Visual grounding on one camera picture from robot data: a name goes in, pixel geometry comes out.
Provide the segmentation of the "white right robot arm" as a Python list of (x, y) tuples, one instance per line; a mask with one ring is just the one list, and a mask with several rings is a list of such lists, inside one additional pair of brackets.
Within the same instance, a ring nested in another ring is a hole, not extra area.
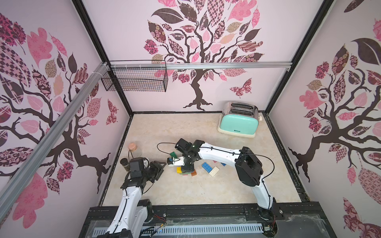
[(263, 164), (250, 148), (244, 146), (242, 149), (228, 149), (211, 145), (202, 140), (190, 143), (180, 139), (175, 145), (175, 149), (182, 155), (178, 158), (170, 156), (167, 159), (169, 166), (180, 167), (182, 172), (186, 173), (192, 173), (194, 163), (199, 160), (211, 160), (234, 167), (240, 181), (252, 189), (257, 199), (257, 205), (266, 210), (272, 208), (273, 196), (270, 195), (265, 185)]

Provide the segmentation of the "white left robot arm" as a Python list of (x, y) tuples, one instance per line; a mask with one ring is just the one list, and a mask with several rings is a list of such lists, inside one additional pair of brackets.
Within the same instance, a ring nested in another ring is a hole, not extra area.
[(142, 200), (148, 181), (155, 183), (164, 172), (165, 163), (153, 161), (145, 165), (147, 158), (131, 159), (130, 170), (121, 186), (123, 196), (111, 225), (100, 238), (139, 238), (145, 222), (153, 217), (149, 199)]

